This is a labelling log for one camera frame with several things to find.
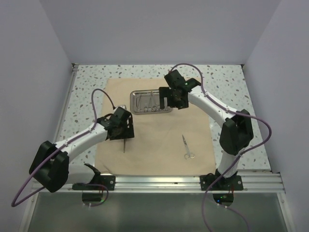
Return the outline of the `beige cloth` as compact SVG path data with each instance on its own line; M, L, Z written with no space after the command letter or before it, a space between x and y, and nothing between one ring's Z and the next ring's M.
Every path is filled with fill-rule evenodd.
M132 176L194 176L216 168L209 118L194 105L170 113L134 115L135 137L99 143L95 167L102 173ZM186 160L183 138L194 153Z

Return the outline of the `steel surgical scissors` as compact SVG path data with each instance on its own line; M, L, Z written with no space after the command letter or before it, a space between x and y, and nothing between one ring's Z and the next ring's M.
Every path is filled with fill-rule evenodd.
M186 142L186 139L184 137L184 135L182 135L182 138L183 138L183 143L184 143L184 147L185 147L185 150L186 150L186 153L184 154L184 158L186 160L189 160L189 159L194 159L195 158L195 155L194 153L192 153L188 147L188 144Z

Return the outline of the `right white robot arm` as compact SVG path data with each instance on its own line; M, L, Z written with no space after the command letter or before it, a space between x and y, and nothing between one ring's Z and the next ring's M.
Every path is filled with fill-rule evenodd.
M253 139L253 127L250 114L246 110L241 115L223 109L224 104L209 94L196 79L185 80L173 70L164 76L167 87L159 88L160 108L185 109L193 104L210 116L221 128L219 144L223 150L221 162L217 168L219 175L215 184L219 189L227 189L232 185L232 176L238 169L240 153L248 147Z

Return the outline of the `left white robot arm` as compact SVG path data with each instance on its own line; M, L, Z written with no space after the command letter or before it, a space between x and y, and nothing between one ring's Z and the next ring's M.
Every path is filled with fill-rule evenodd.
M87 163L73 165L72 161L98 143L131 138L134 138L133 115L118 106L113 113L98 118L90 127L71 138L42 143L29 174L49 192L56 192L66 184L99 189L103 184L100 171Z

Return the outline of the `steel instrument tray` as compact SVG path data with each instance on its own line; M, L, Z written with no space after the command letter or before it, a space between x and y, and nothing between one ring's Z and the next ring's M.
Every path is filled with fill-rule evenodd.
M157 102L157 111L156 112L144 112L144 107L148 102L148 97L150 92L154 93L156 102ZM145 114L160 114L160 113L170 113L172 112L172 108L168 107L167 109L160 109L159 103L159 90L151 89L151 90L135 90L130 93L130 111L135 115L145 115Z

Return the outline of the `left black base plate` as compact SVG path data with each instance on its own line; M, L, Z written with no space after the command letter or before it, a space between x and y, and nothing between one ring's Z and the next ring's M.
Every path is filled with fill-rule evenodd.
M114 190L116 183L116 176L114 175L96 175L90 181L90 183L82 184L76 183L72 185L73 190L103 190L106 187L107 190Z

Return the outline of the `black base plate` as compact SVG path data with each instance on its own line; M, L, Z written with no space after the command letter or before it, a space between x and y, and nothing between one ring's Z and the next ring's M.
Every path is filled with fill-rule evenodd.
M214 174L201 175L199 177L201 190L206 191L210 184L212 184L216 180L217 176ZM244 190L242 179L240 175L233 175L230 178L222 177L218 180L211 188L212 191L229 191L236 190L242 191Z
M96 175L90 181L90 183L82 184L76 183L72 185L73 190L103 190L106 187L107 190L114 190L116 183L116 176L114 175Z

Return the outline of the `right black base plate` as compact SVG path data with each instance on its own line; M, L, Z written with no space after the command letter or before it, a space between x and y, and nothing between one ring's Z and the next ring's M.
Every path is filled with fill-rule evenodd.
M206 191L210 184L212 184L216 180L217 176L214 174L201 175L199 177L201 190ZM233 175L230 178L222 177L218 180L211 188L212 191L229 191L236 190L242 191L244 190L242 179L240 175Z

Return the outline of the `aluminium rail frame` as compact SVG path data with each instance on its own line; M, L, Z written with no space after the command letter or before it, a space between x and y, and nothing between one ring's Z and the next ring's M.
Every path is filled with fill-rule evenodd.
M254 109L245 83L242 68L230 65L197 65L182 63L176 66L185 80L194 78L212 96L221 101L223 109L236 111L246 110L254 115ZM110 80L136 80L134 89L142 89L143 81L155 80L155 88L167 87L164 76L170 72L170 67L145 65L131 68L125 66L82 65L77 72L74 88L70 91L70 102L78 105L69 106L65 114L65 128L78 123L77 132L66 133L66 138L58 138L55 142L71 138L90 127L96 120L109 113L121 104L130 106L131 89L121 91L118 87L109 90L105 87ZM284 203L282 194L283 183L279 174L274 174L268 161L260 130L262 122L251 117L253 139L248 147L240 153L238 169L244 190L212 191L210 188L223 176L217 172L223 150L219 144L220 126L210 117L210 130L216 168L211 174L217 176L206 191L201 190L200 175L194 176L116 176L114 190L95 190L104 193L105 199L111 201L112 192L145 192L145 193L204 193L203 200L196 206L197 215L186 209L186 217L180 226L174 229L181 231L187 227L190 231L203 232L286 232L285 218L281 210ZM95 167L95 155L98 144L81 153L73 161L73 165L85 163ZM29 175L28 183L33 183L37 190L47 190L42 184Z

